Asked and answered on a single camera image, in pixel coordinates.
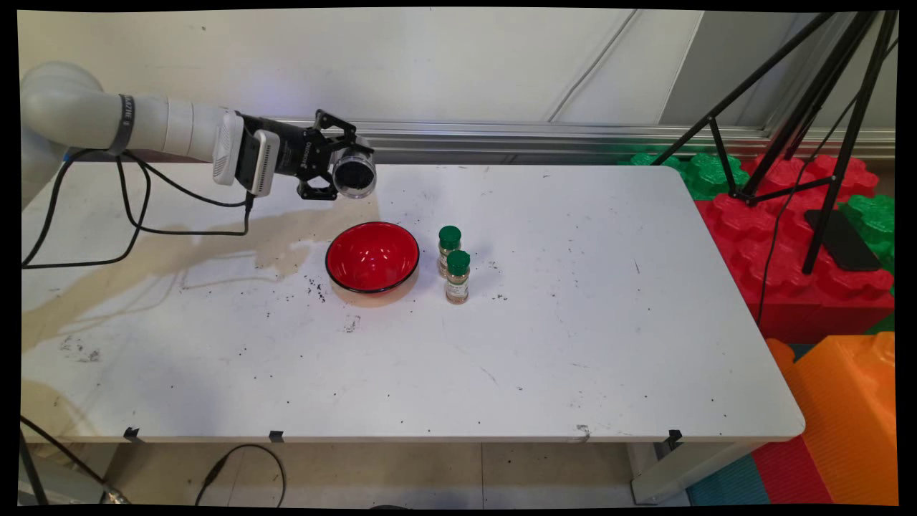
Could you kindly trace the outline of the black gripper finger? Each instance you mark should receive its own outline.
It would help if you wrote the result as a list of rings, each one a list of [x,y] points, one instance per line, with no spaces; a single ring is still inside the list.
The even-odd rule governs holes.
[[[338,190],[331,176],[298,176],[299,183],[296,193],[304,200],[334,201],[337,199]],[[312,181],[321,180],[322,185],[314,186]]]
[[[323,130],[328,130],[328,128],[337,128],[342,131],[342,134],[333,137],[325,136]],[[313,140],[317,148],[354,148],[357,146],[356,128],[353,124],[327,113],[324,109],[315,111],[315,123],[312,125],[312,130],[315,132]]]

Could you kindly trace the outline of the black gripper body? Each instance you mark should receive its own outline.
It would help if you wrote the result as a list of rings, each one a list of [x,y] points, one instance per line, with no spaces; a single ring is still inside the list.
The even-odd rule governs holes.
[[[276,173],[305,183],[321,178],[331,183],[330,158],[335,139],[316,128],[278,126],[279,154]]]

